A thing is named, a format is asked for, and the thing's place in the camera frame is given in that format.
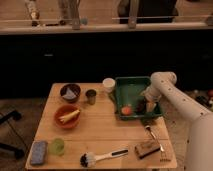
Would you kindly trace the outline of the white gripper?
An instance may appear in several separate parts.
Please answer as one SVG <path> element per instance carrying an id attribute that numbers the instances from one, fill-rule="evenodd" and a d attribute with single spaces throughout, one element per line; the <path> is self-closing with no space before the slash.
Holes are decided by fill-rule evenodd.
<path id="1" fill-rule="evenodd" d="M 148 87 L 144 91 L 144 96 L 149 101 L 146 103 L 146 112 L 152 112 L 156 107 L 155 102 L 158 102 L 160 100 L 161 95 L 157 90 Z"/>

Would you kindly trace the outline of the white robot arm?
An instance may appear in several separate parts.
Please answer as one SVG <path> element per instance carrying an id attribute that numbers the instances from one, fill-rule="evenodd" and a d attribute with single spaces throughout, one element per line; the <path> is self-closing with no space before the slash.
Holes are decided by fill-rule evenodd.
<path id="1" fill-rule="evenodd" d="M 213 171 L 213 112 L 176 88 L 176 82 L 174 72 L 154 72 L 144 96 L 149 102 L 165 96 L 190 122 L 185 171 Z"/>

